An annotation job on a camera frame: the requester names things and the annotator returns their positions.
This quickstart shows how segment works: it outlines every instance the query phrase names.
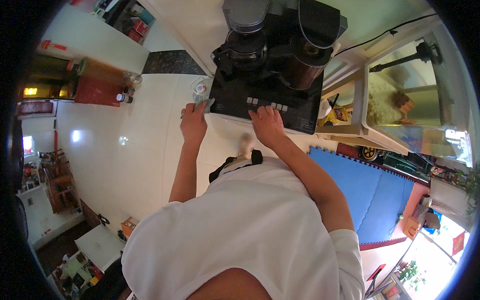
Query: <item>fish tank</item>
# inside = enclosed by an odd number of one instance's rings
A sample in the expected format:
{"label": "fish tank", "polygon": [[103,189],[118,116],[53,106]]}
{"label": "fish tank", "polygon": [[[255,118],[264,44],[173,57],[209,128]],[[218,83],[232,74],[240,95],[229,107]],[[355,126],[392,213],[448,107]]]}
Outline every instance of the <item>fish tank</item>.
{"label": "fish tank", "polygon": [[472,167],[473,87],[443,25],[369,61],[365,75],[363,126],[410,152]]}

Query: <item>black control panel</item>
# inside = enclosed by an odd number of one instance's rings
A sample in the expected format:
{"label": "black control panel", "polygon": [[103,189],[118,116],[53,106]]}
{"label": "black control panel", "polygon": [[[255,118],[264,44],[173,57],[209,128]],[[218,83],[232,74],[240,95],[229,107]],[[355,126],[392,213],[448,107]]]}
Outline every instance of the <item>black control panel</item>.
{"label": "black control panel", "polygon": [[306,134],[314,134],[320,109],[323,73],[315,80],[317,93],[297,91],[283,85],[276,77],[261,81],[237,78],[222,81],[216,74],[210,92],[215,103],[210,111],[238,118],[250,119],[249,110],[257,111],[260,106],[271,105],[282,116],[285,128]]}

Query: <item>potted plant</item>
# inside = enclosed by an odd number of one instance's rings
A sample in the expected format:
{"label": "potted plant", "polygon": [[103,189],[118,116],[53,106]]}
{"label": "potted plant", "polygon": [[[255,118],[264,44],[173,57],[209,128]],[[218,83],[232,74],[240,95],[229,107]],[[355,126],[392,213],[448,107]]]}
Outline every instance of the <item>potted plant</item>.
{"label": "potted plant", "polygon": [[472,214],[477,209],[480,201],[480,165],[476,165],[470,170],[465,182],[465,192],[468,197],[467,216],[471,222]]}
{"label": "potted plant", "polygon": [[408,283],[408,285],[410,285],[415,291],[418,291],[420,282],[425,284],[426,280],[424,278],[419,278],[420,274],[418,274],[416,261],[411,261],[411,263],[403,265],[403,267],[400,265],[398,269],[398,279],[402,284]]}
{"label": "potted plant", "polygon": [[411,263],[403,266],[403,268],[399,270],[400,274],[398,275],[398,279],[402,283],[405,283],[407,280],[412,279],[418,273],[417,268],[417,262],[411,261]]}

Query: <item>hand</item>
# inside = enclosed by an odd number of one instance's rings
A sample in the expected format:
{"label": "hand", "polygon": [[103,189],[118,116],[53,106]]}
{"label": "hand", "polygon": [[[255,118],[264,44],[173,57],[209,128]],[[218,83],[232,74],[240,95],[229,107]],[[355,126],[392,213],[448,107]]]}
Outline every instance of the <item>hand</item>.
{"label": "hand", "polygon": [[207,123],[204,118],[204,108],[207,103],[201,103],[195,111],[194,103],[189,103],[181,110],[182,120],[180,124],[183,142],[192,146],[200,147],[205,133],[207,132]]}
{"label": "hand", "polygon": [[257,113],[249,110],[248,114],[252,119],[253,130],[258,140],[275,151],[278,145],[287,137],[283,128],[282,117],[278,110],[271,106],[260,106]]}

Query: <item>blue foam mat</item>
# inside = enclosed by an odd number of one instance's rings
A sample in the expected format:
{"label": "blue foam mat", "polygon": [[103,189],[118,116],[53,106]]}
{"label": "blue foam mat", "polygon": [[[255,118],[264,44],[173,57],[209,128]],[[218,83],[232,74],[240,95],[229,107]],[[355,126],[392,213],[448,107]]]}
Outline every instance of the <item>blue foam mat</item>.
{"label": "blue foam mat", "polygon": [[332,176],[345,195],[360,244],[390,239],[397,217],[407,205],[413,182],[320,148],[312,147],[309,155]]}

